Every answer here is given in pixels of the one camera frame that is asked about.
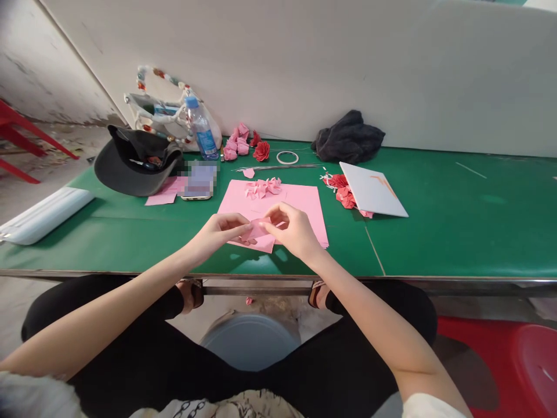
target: person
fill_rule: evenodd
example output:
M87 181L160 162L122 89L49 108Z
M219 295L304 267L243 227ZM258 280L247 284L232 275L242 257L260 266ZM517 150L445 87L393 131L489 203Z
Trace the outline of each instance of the person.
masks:
M430 347L436 314L422 290L356 280L288 204L265 217L320 277L309 302L342 315L337 323L260 372L229 366L168 324L202 303L201 289L179 280L251 228L240 214L216 214L134 279L86 276L39 296L23 345L0 363L0 408L25 417L369 418L398 390L404 417L472 417Z

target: black pants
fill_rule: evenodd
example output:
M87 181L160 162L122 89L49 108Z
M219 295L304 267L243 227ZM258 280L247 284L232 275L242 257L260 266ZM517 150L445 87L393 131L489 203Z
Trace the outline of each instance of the black pants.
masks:
M27 314L23 341L128 280L92 275L46 291ZM437 317L422 290L395 280L366 286L433 343ZM262 388L306 417L370 418L397 391L395 379L332 292L326 304L343 318L271 367L242 372L165 322L183 308L182 295L173 287L69 383L90 418L129 417L145 407L161 410L173 399L221 401Z

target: roll of tape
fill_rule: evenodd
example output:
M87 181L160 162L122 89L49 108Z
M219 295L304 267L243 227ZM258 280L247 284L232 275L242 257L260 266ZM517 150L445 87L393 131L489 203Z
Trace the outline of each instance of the roll of tape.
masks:
M281 159L279 158L280 154L292 154L294 157L296 157L296 159L295 159L294 161L291 161L290 163L286 163L285 161L283 161L283 160L281 160ZM278 161L279 163L281 163L281 164L284 164L284 165L296 164L296 163L298 162L299 159L300 159L300 158L298 157L298 154L293 153L292 151L281 151L281 152L279 152L279 153L277 154L277 161Z

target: black cap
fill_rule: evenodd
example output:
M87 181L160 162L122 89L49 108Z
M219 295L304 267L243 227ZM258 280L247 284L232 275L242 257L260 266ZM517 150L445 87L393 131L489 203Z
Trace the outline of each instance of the black cap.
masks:
M145 131L108 126L111 140L95 159L95 175L105 186L131 196L152 196L183 160L177 143ZM148 163L158 157L160 165Z

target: plastic bottle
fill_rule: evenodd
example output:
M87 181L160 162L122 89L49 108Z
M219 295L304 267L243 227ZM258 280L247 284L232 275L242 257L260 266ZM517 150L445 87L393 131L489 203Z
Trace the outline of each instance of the plastic bottle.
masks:
M218 160L219 150L216 148L215 140L211 132L209 121L205 117L203 109L199 107L197 98L188 96L185 99L187 106L187 117L191 128L196 135L197 145L204 160Z

